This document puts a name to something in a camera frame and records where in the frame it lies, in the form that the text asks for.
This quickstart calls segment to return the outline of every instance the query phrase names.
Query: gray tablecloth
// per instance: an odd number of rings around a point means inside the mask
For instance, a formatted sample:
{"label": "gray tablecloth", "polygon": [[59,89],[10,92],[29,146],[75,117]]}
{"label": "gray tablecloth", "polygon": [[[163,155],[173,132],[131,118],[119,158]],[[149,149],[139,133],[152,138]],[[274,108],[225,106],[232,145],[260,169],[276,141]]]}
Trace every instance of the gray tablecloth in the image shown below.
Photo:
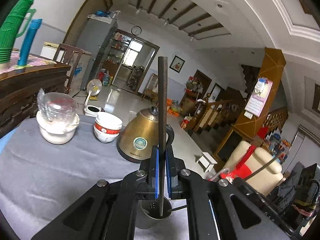
{"label": "gray tablecloth", "polygon": [[[21,123],[0,155],[0,209],[21,240],[76,201],[99,179],[110,183],[139,169],[119,155],[116,141],[101,143],[93,134],[94,118],[80,116],[72,140],[48,143],[36,119]],[[185,200],[171,201],[173,207]],[[135,239],[188,239],[186,209],[151,229],[136,228]]]}

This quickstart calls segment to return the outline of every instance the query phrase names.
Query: wooden column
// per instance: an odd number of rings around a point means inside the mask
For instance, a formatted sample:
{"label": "wooden column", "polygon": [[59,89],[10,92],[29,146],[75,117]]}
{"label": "wooden column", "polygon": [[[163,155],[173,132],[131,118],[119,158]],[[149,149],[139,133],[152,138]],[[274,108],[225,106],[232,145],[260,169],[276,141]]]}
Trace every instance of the wooden column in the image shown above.
{"label": "wooden column", "polygon": [[[286,64],[282,51],[280,49],[270,49],[265,48],[265,55],[263,58],[262,66],[259,71],[258,78],[265,77],[273,82],[270,94],[267,98],[266,104],[263,107],[263,110],[259,117],[253,116],[252,119],[249,119],[244,116],[244,110],[239,115],[236,123],[232,126],[231,130],[237,132],[243,136],[246,140],[253,140],[260,127],[262,126],[264,120],[266,119],[270,108],[273,103],[273,99],[276,96],[279,83],[281,81],[283,68]],[[233,131],[229,131],[226,137],[229,137]],[[228,138],[225,138],[216,152],[213,154],[213,157],[218,162],[218,166],[221,167],[223,161],[218,157],[219,151],[222,149],[224,144],[227,142]]]}

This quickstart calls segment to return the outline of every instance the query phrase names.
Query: green thermos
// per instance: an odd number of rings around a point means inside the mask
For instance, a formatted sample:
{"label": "green thermos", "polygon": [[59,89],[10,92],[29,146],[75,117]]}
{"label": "green thermos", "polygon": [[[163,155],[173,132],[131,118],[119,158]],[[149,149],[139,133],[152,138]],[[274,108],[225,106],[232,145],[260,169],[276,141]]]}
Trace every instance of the green thermos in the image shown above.
{"label": "green thermos", "polygon": [[[0,70],[9,68],[9,61],[14,42],[16,38],[23,35],[31,18],[36,12],[35,9],[30,9],[32,4],[33,0],[19,0],[0,28]],[[18,33],[27,13],[30,13],[30,16],[23,30]]]}

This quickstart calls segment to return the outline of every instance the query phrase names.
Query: flower painting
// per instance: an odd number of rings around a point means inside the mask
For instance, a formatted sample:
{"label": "flower painting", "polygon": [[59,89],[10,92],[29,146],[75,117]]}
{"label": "flower painting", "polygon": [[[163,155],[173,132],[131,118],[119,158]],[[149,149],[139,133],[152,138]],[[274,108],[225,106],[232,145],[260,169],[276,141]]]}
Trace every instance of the flower painting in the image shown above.
{"label": "flower painting", "polygon": [[171,62],[170,68],[179,73],[183,64],[184,64],[184,60],[182,58],[179,58],[178,56],[174,56],[174,59]]}

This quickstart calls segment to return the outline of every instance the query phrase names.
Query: dark wooden sideboard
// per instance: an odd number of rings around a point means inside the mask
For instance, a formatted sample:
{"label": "dark wooden sideboard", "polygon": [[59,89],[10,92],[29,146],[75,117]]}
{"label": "dark wooden sideboard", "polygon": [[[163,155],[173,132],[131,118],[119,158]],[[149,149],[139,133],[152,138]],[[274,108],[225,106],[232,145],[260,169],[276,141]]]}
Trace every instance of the dark wooden sideboard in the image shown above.
{"label": "dark wooden sideboard", "polygon": [[38,109],[40,88],[64,93],[69,65],[63,63],[33,66],[0,74],[0,138]]}

